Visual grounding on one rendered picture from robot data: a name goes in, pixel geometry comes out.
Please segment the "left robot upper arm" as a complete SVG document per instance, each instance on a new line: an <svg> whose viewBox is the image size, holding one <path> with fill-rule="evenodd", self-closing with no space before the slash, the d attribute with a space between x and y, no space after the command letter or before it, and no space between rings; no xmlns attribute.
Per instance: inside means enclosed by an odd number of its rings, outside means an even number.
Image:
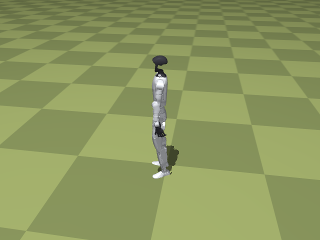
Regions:
<svg viewBox="0 0 320 240"><path fill-rule="evenodd" d="M153 108L153 105L155 103L159 104L159 107L161 106L161 102L162 102L162 96L163 96L163 91L165 88L165 83L163 80L158 80L155 84L155 99L156 101L154 101L151 105Z"/></svg>

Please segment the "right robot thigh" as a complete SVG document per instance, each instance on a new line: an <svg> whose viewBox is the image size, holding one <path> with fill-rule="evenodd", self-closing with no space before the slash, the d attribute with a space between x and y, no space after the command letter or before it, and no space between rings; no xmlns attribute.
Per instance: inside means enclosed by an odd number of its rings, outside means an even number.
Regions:
<svg viewBox="0 0 320 240"><path fill-rule="evenodd" d="M154 126L154 122L152 120L152 129L153 129L153 126ZM167 139L165 137L162 137L162 145L164 145L166 143L166 141L167 141Z"/></svg>

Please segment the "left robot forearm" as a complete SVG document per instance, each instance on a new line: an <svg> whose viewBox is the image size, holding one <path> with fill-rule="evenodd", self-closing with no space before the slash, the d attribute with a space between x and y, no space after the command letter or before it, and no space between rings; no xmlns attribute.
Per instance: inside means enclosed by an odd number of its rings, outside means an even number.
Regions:
<svg viewBox="0 0 320 240"><path fill-rule="evenodd" d="M159 122L160 122L160 106L158 103L153 104L153 122L155 127L159 127Z"/></svg>

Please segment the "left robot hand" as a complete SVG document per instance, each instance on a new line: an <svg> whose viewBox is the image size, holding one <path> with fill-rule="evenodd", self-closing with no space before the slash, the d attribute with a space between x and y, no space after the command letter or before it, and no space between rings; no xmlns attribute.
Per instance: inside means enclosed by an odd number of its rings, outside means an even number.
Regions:
<svg viewBox="0 0 320 240"><path fill-rule="evenodd" d="M155 125L155 123L154 123ZM161 128L161 123L159 122L159 127L155 127L155 135L157 134L158 137L164 137L166 134L164 133L163 129Z"/></svg>

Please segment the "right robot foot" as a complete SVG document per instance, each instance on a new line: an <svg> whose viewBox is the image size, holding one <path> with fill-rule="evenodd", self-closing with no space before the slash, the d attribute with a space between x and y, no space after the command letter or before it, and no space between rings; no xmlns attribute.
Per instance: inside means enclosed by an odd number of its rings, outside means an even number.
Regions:
<svg viewBox="0 0 320 240"><path fill-rule="evenodd" d="M157 165L157 166L160 166L159 161L153 161L152 164ZM168 166L169 166L169 163L166 162L166 167L168 167Z"/></svg>

